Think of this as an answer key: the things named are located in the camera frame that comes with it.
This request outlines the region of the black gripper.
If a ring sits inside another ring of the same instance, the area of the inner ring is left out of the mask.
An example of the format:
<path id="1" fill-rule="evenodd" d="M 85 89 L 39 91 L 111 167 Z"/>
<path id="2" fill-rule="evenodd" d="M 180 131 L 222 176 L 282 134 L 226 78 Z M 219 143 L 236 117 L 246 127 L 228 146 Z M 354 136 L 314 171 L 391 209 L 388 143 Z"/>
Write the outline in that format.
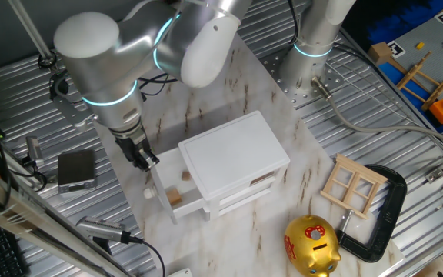
<path id="1" fill-rule="evenodd" d="M 143 130 L 133 130 L 130 132 L 114 131 L 114 137 L 115 142 L 134 167 L 147 172 L 159 163 L 159 159 L 153 154 L 148 138 Z"/>

